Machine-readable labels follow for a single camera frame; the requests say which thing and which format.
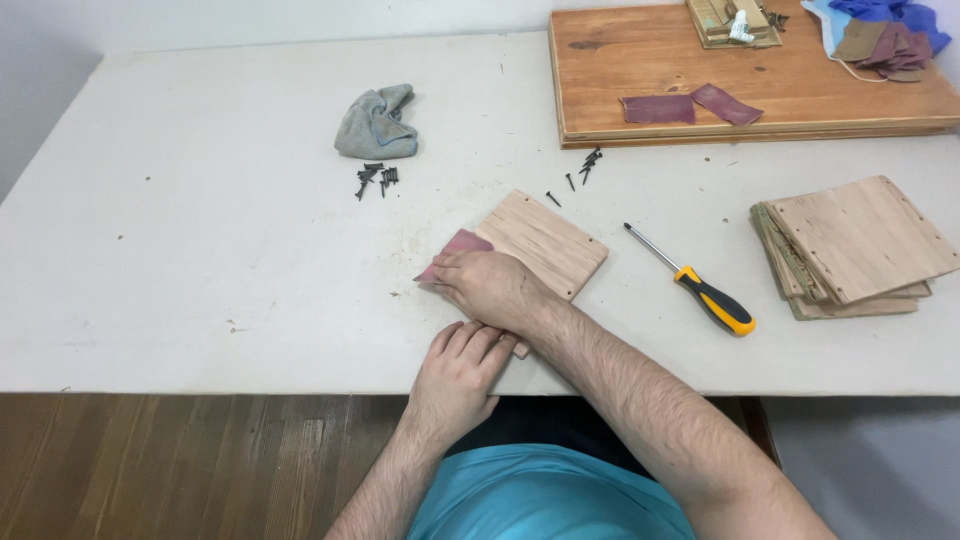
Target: screwdriver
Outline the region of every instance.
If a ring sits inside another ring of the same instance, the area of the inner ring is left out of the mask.
[[[660,260],[672,267],[676,272],[673,280],[688,288],[701,306],[706,308],[707,312],[716,317],[724,326],[737,335],[747,335],[754,331],[756,320],[736,300],[701,280],[700,276],[697,276],[697,273],[693,271],[693,268],[677,266],[662,251],[657,249],[657,246],[650,243],[650,240],[646,239],[643,234],[640,234],[640,231],[631,227],[629,223],[624,223],[623,228],[653,250]]]

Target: gray cloth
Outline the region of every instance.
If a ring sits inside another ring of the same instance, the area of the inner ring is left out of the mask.
[[[400,122],[400,105],[413,95],[410,85],[367,90],[350,106],[333,147],[362,160],[407,158],[417,152],[417,130]]]

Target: wooden floor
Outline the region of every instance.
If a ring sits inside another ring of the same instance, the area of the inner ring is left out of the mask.
[[[0,540],[320,538],[406,402],[0,395]]]

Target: hairy forearm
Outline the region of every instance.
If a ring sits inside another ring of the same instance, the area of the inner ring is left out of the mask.
[[[551,305],[525,336],[677,499],[698,535],[742,534],[751,526],[769,533],[766,526],[776,524],[758,523],[750,515],[756,512],[777,512],[787,518],[779,525],[790,528],[812,518],[826,530],[789,480],[726,416],[579,309]]]
[[[380,453],[326,539],[403,538],[443,459],[404,421]]]

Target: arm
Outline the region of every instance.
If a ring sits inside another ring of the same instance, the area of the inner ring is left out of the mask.
[[[516,345],[502,332],[472,322],[437,335],[393,436],[325,538],[406,536],[444,453],[499,401],[487,392]]]
[[[560,299],[515,258],[440,256],[439,289],[525,338],[684,509],[699,538],[834,538],[766,455],[654,360]]]

